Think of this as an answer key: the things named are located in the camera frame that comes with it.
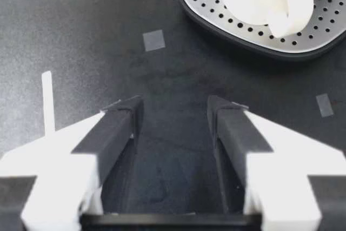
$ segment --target perforated tray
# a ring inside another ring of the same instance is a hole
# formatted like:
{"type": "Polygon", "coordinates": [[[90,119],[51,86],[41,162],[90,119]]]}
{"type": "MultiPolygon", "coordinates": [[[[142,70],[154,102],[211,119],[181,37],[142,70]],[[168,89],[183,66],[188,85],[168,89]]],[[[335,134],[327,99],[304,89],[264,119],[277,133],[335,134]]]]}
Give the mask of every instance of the perforated tray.
{"type": "Polygon", "coordinates": [[[346,0],[315,0],[308,26],[285,38],[274,38],[265,25],[236,19],[222,0],[181,0],[187,13],[208,30],[246,48],[290,61],[308,60],[332,48],[346,36],[346,0]]]}

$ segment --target black table surface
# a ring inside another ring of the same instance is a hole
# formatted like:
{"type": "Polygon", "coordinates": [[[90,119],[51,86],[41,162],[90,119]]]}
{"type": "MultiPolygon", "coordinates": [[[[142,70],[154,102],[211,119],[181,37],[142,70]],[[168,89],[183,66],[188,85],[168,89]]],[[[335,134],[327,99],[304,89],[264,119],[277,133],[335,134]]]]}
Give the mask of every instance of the black table surface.
{"type": "Polygon", "coordinates": [[[0,0],[0,151],[44,135],[47,70],[57,129],[142,95],[130,211],[218,213],[208,96],[343,149],[344,45],[311,62],[278,63],[204,32],[178,0],[0,0]],[[145,52],[143,33],[155,30],[166,48],[145,52]],[[324,93],[334,116],[321,116],[316,96],[324,93]]]}

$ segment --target white plastic stick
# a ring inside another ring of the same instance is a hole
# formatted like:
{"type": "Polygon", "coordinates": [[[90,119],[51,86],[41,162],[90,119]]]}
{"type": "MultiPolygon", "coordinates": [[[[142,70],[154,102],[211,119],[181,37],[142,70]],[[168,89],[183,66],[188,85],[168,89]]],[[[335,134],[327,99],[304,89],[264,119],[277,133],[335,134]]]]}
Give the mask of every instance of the white plastic stick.
{"type": "Polygon", "coordinates": [[[42,74],[42,90],[44,132],[47,136],[55,132],[53,85],[52,73],[50,71],[46,71],[42,74]]]}

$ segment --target silver perforated plate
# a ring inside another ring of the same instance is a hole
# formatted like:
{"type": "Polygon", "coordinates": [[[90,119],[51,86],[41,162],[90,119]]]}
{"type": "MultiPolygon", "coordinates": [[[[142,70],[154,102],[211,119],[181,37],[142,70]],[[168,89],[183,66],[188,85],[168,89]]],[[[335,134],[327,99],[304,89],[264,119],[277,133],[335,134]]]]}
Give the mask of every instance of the silver perforated plate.
{"type": "Polygon", "coordinates": [[[186,5],[213,26],[252,44],[288,54],[318,50],[346,31],[346,0],[315,0],[310,23],[302,31],[274,38],[265,25],[248,25],[236,19],[222,0],[184,0],[186,5]]]}

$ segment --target tape piece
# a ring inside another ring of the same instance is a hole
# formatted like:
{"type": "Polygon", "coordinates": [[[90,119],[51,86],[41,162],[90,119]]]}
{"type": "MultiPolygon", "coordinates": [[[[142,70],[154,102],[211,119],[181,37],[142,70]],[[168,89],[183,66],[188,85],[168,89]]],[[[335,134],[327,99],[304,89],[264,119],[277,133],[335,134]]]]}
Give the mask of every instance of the tape piece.
{"type": "Polygon", "coordinates": [[[321,116],[328,117],[334,115],[333,108],[328,97],[328,94],[316,96],[318,107],[320,108],[321,116]]]}
{"type": "Polygon", "coordinates": [[[154,51],[166,47],[162,30],[144,33],[143,41],[145,51],[154,51]]]}

